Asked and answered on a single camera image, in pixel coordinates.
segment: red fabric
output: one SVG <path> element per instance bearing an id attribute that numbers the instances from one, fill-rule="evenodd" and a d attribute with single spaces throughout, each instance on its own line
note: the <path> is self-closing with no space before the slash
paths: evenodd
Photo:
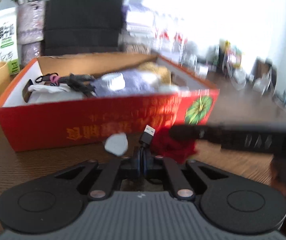
<path id="1" fill-rule="evenodd" d="M 169 136 L 170 127 L 158 130 L 151 143 L 151 150 L 156 155 L 170 157 L 177 163 L 184 163 L 187 157 L 196 154 L 195 140 L 176 141 Z"/>

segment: red cardboard box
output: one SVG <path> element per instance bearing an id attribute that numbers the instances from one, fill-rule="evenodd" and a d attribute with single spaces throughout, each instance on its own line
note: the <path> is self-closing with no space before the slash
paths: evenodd
<path id="1" fill-rule="evenodd" d="M 153 61 L 173 73 L 173 81 L 190 92 L 28 104 L 22 90 L 29 79 L 57 72 L 60 76 L 101 76 Z M 174 123 L 205 124 L 219 95 L 207 80 L 161 56 L 124 53 L 86 54 L 33 59 L 0 97 L 0 125 L 15 151 L 65 147 L 102 141 L 118 132 L 142 132 Z"/>

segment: green leaf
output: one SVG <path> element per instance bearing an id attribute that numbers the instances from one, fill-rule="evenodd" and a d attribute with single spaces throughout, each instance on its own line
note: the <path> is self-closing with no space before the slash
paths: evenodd
<path id="1" fill-rule="evenodd" d="M 197 101 L 187 109 L 184 122 L 188 124 L 197 124 L 210 111 L 213 99 L 209 96 L 200 96 Z"/>

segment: metal pin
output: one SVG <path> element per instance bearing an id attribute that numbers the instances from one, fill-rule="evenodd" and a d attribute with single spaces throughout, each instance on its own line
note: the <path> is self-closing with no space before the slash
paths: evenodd
<path id="1" fill-rule="evenodd" d="M 93 190 L 91 191 L 90 196 L 93 198 L 102 198 L 105 196 L 105 192 L 102 190 Z"/>
<path id="2" fill-rule="evenodd" d="M 193 191 L 190 189 L 181 189 L 178 191 L 178 195 L 180 197 L 191 197 L 193 195 Z"/>

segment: brown tabletop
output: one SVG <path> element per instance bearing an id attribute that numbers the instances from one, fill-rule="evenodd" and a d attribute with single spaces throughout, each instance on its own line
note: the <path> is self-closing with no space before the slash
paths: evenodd
<path id="1" fill-rule="evenodd" d="M 286 122 L 286 114 L 280 111 L 270 99 L 261 98 L 249 89 L 236 91 L 229 82 L 221 77 L 212 78 L 221 88 L 221 92 L 209 122 L 218 123 L 224 120 Z M 132 154 L 134 146 L 138 145 L 138 139 L 138 134 L 128 136 L 127 155 Z M 193 156 L 195 159 L 247 178 L 269 183 L 270 155 L 220 151 L 219 146 L 207 142 L 199 142 L 197 148 L 199 155 Z M 104 151 L 102 143 L 15 153 L 0 127 L 0 194 L 17 184 L 85 160 L 97 159 L 99 162 L 107 162 L 110 158 L 112 156 Z"/>

